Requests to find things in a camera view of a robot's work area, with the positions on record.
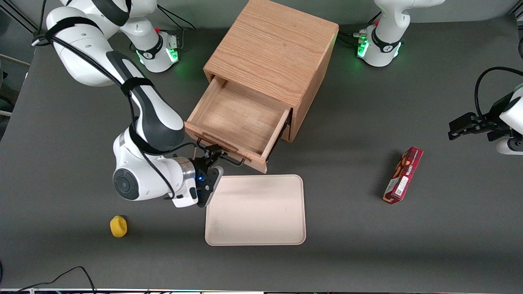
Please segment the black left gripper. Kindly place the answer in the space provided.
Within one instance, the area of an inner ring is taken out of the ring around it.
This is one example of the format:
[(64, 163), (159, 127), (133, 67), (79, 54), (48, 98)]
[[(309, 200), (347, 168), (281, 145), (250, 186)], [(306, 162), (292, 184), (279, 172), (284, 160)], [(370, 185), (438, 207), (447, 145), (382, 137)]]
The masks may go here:
[(453, 141), (460, 136), (485, 132), (489, 141), (496, 141), (505, 136), (510, 136), (510, 127), (499, 116), (509, 105), (512, 95), (513, 92), (508, 93), (491, 106), (490, 111), (484, 115), (485, 123), (476, 114), (464, 114), (451, 121), (449, 123), (448, 139)]

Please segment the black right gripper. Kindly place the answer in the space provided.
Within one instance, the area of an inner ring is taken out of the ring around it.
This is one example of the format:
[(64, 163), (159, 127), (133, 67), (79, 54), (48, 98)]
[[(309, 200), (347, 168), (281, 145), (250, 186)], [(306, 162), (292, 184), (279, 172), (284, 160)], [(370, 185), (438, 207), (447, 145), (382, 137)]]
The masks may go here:
[(213, 170), (215, 162), (224, 153), (223, 149), (217, 149), (217, 145), (204, 147), (204, 158), (194, 158), (196, 182), (217, 182), (217, 172)]

